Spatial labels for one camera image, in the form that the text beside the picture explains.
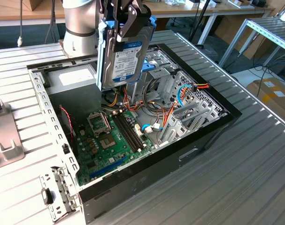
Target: desk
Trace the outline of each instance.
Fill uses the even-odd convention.
[[[185,17],[195,16],[196,8],[189,7],[185,4],[180,6],[169,6],[164,2],[145,2],[151,9],[152,15],[157,18],[170,18],[170,17]],[[216,8],[208,8],[205,16],[210,16],[205,29],[199,39],[198,44],[204,44],[210,29],[218,15],[249,15],[249,14],[263,14],[262,17],[267,17],[274,8],[267,7],[265,9],[256,7],[256,9],[239,9],[228,2],[217,4]],[[55,2],[56,22],[64,23],[64,9],[60,0]],[[23,12],[23,24],[48,24],[50,22],[51,1],[44,0],[33,12]],[[19,25],[19,10],[8,7],[0,6],[0,26],[17,26]]]
[[[285,122],[181,35],[155,32],[242,112],[213,146],[94,221],[116,224],[285,224]],[[60,165],[26,65],[64,59],[61,46],[0,50],[0,98],[8,102],[25,158],[0,168],[0,224],[52,225],[39,175]],[[76,212],[59,225],[84,225]]]

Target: metal rack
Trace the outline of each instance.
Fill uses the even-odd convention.
[[[264,66],[268,64],[268,62],[274,57],[274,55],[277,53],[277,51],[280,48],[285,49],[285,22],[281,21],[277,17],[246,19],[242,23],[240,29],[238,30],[237,34],[235,35],[234,39],[229,45],[227,51],[220,60],[218,64],[220,67],[224,66],[228,57],[233,51],[235,45],[237,44],[237,42],[239,41],[240,37],[242,36],[247,27],[252,28],[253,32],[251,33],[251,35],[249,36],[249,38],[241,48],[240,53],[242,53],[249,46],[249,44],[255,37],[256,33],[265,36],[266,38],[268,38],[269,40],[278,45],[278,47],[274,50],[274,52],[265,61]]]
[[[285,224],[285,122],[185,38],[154,33],[243,115],[211,149],[93,224]],[[25,158],[0,168],[0,224],[52,224],[39,175],[60,162],[25,65],[64,59],[59,44],[0,50],[0,98]],[[60,225],[85,224],[81,212]]]

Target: motherboard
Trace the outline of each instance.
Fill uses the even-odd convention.
[[[128,110],[108,116],[96,112],[87,119],[86,123],[74,127],[80,186],[154,149],[152,141],[140,132],[140,126]]]

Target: power connector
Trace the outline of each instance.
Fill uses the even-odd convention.
[[[17,46],[21,47],[22,46],[22,37],[19,36],[19,39],[17,40]]]

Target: ram slot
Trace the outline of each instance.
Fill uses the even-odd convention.
[[[127,143],[130,145],[133,152],[137,152],[138,149],[143,149],[142,142],[136,136],[124,116],[114,116],[113,121],[126,139]]]

